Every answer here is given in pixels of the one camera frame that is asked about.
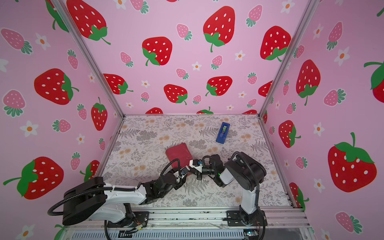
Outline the dark red wrapping paper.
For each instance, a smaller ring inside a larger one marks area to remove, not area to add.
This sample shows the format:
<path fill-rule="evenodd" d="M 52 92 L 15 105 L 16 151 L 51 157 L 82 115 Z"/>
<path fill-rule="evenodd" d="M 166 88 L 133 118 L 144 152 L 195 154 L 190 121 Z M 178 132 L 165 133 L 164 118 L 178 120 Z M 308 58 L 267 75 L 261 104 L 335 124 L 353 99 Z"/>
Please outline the dark red wrapping paper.
<path fill-rule="evenodd" d="M 181 168 L 189 166 L 190 161 L 193 160 L 193 156 L 191 155 L 186 143 L 181 143 L 177 146 L 168 148 L 166 150 L 166 156 L 170 162 L 174 159 L 179 159 Z"/>

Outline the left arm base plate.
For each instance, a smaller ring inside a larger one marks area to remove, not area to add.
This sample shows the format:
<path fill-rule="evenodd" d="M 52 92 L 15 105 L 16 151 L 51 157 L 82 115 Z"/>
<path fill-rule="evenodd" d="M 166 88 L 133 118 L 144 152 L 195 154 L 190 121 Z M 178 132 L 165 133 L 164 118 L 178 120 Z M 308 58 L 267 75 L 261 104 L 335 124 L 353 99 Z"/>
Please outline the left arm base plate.
<path fill-rule="evenodd" d="M 149 220 L 150 212 L 132 212 L 117 223 L 108 221 L 107 228 L 145 228 Z"/>

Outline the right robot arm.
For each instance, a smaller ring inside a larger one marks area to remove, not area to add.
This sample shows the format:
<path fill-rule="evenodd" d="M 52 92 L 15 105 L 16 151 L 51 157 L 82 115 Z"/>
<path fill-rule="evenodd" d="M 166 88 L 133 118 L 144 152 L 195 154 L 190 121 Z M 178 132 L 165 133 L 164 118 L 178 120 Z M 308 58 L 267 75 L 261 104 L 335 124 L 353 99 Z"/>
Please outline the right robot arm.
<path fill-rule="evenodd" d="M 209 176 L 221 188 L 233 181 L 243 188 L 238 220 L 244 225 L 251 226 L 258 219 L 264 219 L 259 207 L 259 195 L 260 184 L 263 183 L 267 171 L 262 164 L 244 152 L 234 152 L 226 163 L 222 162 L 219 155 L 212 155 L 204 156 L 201 160 L 191 160 L 189 167 L 198 180 L 202 176 Z"/>

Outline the blue tape dispenser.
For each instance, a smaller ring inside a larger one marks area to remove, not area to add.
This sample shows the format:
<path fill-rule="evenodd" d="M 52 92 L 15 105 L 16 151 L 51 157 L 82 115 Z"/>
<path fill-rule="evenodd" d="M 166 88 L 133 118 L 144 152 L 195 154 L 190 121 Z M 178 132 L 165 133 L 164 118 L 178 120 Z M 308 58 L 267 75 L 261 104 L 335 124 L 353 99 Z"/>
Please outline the blue tape dispenser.
<path fill-rule="evenodd" d="M 216 142 L 220 144 L 224 144 L 230 129 L 230 124 L 222 122 L 222 125 L 219 129 L 219 133 L 216 138 Z"/>

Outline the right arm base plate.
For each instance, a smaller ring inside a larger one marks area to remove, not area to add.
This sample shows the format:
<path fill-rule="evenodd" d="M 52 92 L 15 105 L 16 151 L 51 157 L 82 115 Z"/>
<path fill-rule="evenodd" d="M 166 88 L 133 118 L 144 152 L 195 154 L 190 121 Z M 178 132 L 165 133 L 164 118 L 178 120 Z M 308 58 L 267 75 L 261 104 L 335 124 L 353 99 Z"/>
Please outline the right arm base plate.
<path fill-rule="evenodd" d="M 268 225 L 265 212 L 256 210 L 252 214 L 244 211 L 227 211 L 223 221 L 230 227 L 266 227 Z"/>

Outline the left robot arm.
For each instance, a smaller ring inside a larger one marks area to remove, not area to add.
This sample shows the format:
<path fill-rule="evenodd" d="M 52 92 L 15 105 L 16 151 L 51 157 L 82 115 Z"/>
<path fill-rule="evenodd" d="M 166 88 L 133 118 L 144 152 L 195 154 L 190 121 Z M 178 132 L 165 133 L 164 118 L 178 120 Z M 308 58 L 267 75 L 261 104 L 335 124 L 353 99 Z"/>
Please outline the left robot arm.
<path fill-rule="evenodd" d="M 172 189 L 186 181 L 185 171 L 169 171 L 158 179 L 132 186 L 114 186 L 95 177 L 64 193 L 64 199 L 48 210 L 49 216 L 62 216 L 64 226 L 86 220 L 106 220 L 111 223 L 133 221 L 130 205 L 148 205 L 164 198 Z"/>

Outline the aluminium rail frame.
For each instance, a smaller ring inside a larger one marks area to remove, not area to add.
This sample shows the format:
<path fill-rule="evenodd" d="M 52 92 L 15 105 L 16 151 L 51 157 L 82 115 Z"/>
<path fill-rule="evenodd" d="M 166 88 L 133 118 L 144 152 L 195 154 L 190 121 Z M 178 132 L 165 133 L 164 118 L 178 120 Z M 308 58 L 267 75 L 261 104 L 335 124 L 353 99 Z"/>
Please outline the aluminium rail frame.
<path fill-rule="evenodd" d="M 143 228 L 113 228 L 104 221 L 65 227 L 61 240 L 315 240 L 301 209 L 262 207 L 264 220 L 241 223 L 237 207 L 134 208 Z"/>

